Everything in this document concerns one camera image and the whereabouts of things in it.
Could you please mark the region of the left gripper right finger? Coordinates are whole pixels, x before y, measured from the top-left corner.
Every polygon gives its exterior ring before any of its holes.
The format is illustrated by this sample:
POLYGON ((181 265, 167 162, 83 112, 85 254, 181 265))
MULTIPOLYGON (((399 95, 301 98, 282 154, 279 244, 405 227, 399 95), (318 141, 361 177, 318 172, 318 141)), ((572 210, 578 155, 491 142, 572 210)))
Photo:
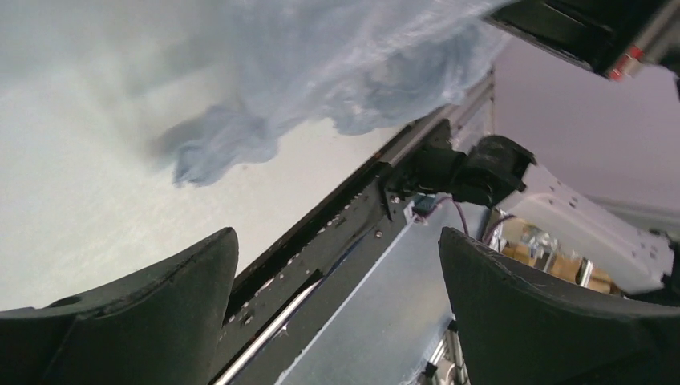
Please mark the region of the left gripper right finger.
POLYGON ((679 305, 566 282, 445 228, 439 258, 474 384, 676 384, 679 305))

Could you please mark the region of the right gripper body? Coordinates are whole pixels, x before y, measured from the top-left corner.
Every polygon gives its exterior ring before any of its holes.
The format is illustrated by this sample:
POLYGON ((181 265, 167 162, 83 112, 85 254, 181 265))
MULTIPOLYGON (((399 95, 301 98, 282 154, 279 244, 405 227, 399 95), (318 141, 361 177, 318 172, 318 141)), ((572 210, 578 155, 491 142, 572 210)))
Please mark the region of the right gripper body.
POLYGON ((610 80, 632 76, 644 65, 679 73, 677 1, 514 1, 486 21, 610 80))

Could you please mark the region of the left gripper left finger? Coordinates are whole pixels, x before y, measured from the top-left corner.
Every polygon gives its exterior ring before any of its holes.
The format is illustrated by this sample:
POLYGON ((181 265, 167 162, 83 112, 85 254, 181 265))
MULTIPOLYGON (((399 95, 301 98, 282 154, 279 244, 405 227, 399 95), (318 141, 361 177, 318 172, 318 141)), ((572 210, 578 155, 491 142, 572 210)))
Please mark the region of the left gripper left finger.
POLYGON ((206 384, 237 261, 225 228, 104 286, 2 312, 2 383, 206 384))

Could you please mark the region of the blue plastic trash bag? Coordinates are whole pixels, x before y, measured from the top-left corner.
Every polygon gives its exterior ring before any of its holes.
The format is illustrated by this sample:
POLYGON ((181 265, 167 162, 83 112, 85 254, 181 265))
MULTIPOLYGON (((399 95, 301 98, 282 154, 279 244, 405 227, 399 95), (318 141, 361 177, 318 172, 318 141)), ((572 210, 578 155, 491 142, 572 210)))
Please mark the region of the blue plastic trash bag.
POLYGON ((175 184, 263 163, 307 120, 346 135, 459 102, 501 1, 4 1, 1 98, 175 184))

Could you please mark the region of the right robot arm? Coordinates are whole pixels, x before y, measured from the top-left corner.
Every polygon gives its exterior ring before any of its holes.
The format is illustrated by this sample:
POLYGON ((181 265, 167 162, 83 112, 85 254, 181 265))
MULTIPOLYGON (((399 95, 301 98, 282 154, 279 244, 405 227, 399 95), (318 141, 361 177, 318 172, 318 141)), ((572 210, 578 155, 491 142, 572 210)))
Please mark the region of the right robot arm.
MULTIPOLYGON (((679 70, 676 1, 514 1, 484 19, 611 81, 645 65, 679 70)), ((582 197, 507 137, 487 136, 466 153, 424 144, 388 188, 401 197, 448 193, 518 216, 582 252, 631 298, 679 303, 676 241, 629 225, 582 197)))

